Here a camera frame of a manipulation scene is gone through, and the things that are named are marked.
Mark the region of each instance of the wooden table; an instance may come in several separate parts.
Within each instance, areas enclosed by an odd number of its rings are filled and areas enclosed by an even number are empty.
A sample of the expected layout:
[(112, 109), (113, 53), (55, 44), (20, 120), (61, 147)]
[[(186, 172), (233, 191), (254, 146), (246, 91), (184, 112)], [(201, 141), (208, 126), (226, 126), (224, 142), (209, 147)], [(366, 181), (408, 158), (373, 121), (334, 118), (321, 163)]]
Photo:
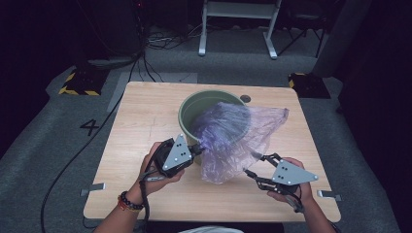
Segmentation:
[[(288, 108), (289, 117), (271, 137), (266, 154), (277, 152), (294, 157), (305, 169), (319, 176), (312, 182), (313, 195), (328, 219), (338, 221), (340, 213), (334, 199), (316, 195), (318, 189), (330, 190), (296, 93), (291, 88), (183, 84), (129, 83), (121, 100), (107, 146), (94, 183), (105, 183), (106, 189), (92, 191), (84, 210), (87, 218), (104, 218), (117, 205), (118, 195), (136, 181), (143, 157), (154, 142), (182, 133), (178, 112), (182, 102), (203, 89), (221, 89), (238, 96), (252, 97), (249, 106)], [(268, 162), (257, 162), (251, 168), (259, 176), (271, 178), (275, 168)], [(178, 183), (167, 185), (149, 196), (151, 220), (170, 221), (303, 221), (286, 203), (277, 202), (258, 189), (254, 180), (240, 175), (224, 184), (207, 183), (200, 178), (200, 166), (186, 169)]]

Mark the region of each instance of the clear plastic bag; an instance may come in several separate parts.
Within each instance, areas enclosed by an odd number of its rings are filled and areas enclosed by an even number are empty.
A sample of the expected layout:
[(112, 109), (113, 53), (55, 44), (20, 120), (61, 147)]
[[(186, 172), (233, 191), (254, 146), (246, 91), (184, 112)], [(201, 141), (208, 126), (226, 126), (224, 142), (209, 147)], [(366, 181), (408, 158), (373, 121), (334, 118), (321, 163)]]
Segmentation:
[(267, 151), (270, 136), (288, 118), (288, 109), (218, 103), (191, 126), (205, 149), (202, 180), (224, 183), (256, 163)]

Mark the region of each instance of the white shelf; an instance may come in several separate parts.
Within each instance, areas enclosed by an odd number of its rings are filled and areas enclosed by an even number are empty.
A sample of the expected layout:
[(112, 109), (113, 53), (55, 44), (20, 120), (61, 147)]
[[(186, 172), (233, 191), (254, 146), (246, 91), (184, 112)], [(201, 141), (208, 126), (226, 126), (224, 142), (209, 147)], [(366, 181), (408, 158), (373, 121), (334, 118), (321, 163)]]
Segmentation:
[(250, 17), (271, 19), (275, 4), (208, 2), (208, 17)]
[(207, 17), (248, 17), (270, 19), (267, 32), (263, 33), (269, 55), (272, 59), (278, 57), (273, 47), (271, 35), (275, 25), (276, 17), (279, 13), (282, 0), (276, 0), (274, 4), (254, 4), (254, 3), (232, 3), (232, 2), (213, 2), (204, 0), (202, 16), (202, 35), (200, 37), (199, 52), (200, 56), (206, 54)]

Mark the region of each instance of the gray carpet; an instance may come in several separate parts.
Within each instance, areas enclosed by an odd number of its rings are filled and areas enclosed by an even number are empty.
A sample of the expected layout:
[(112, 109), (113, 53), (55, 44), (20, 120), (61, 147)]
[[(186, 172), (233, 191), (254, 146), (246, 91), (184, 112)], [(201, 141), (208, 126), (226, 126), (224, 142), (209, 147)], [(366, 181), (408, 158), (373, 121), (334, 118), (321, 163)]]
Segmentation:
[[(287, 32), (273, 34), (277, 50), (289, 39)], [(159, 74), (197, 74), (198, 83), (261, 86), (288, 86), (289, 73), (310, 72), (316, 63), (318, 41), (311, 33), (277, 60), (270, 59), (260, 29), (215, 31), (208, 36), (204, 57), (197, 55), (198, 41), (198, 37), (193, 38), (172, 50), (147, 49), (146, 58)], [(112, 98), (118, 95), (120, 79), (130, 68), (111, 71), (101, 96), (57, 94), (73, 67), (50, 83), (47, 92), (51, 100), (0, 160), (1, 233), (41, 231), (45, 194), (61, 169), (90, 139), (80, 126), (91, 119), (97, 125), (103, 123)], [(344, 117), (335, 111), (342, 83), (334, 78), (325, 79), (325, 83), (331, 99), (300, 99), (300, 103), (331, 187), (343, 198), (338, 203), (342, 219), (337, 225), (351, 233), (399, 232), (385, 190), (363, 160)], [(91, 232), (82, 225), (86, 198), (79, 194), (92, 184), (115, 116), (54, 186), (45, 208), (47, 232)], [(86, 224), (98, 222), (87, 220)], [(285, 232), (307, 229), (304, 223), (287, 223)]]

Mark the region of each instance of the beaded bracelet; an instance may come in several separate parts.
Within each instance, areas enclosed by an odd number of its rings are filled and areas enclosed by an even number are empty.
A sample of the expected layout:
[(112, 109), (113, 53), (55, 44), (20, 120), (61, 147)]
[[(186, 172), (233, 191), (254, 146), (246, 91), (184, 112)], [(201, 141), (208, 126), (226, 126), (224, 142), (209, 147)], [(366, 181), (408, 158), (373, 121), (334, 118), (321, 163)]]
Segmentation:
[(134, 203), (131, 203), (129, 200), (126, 198), (126, 193), (127, 191), (124, 191), (119, 195), (118, 197), (118, 205), (119, 207), (124, 211), (128, 209), (129, 211), (139, 213), (145, 206), (144, 205), (136, 205)]

